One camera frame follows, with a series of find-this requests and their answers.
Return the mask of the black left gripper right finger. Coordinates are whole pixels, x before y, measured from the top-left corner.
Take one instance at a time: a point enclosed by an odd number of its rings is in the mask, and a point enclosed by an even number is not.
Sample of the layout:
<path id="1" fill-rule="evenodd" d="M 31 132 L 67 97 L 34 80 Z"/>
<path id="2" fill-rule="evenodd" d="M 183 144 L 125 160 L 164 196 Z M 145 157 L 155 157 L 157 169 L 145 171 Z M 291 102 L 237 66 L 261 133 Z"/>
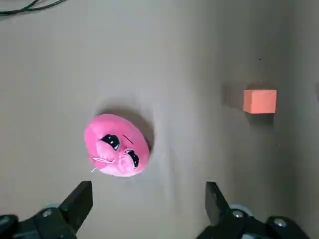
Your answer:
<path id="1" fill-rule="evenodd" d="M 299 225 L 283 216 L 270 216 L 265 222 L 243 207 L 231 208 L 215 182 L 206 182 L 205 209 L 210 220 L 198 239 L 308 239 Z"/>

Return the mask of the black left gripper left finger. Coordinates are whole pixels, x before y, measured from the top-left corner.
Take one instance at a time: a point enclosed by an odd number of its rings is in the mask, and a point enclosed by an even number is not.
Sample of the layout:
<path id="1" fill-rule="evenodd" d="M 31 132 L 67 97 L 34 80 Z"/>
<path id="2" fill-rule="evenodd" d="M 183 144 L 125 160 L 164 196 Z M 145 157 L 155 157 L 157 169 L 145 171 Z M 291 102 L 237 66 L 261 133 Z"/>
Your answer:
<path id="1" fill-rule="evenodd" d="M 20 221 L 16 215 L 0 216 L 2 239 L 75 239 L 93 207 L 91 181 L 82 181 L 57 207 L 48 207 Z"/>

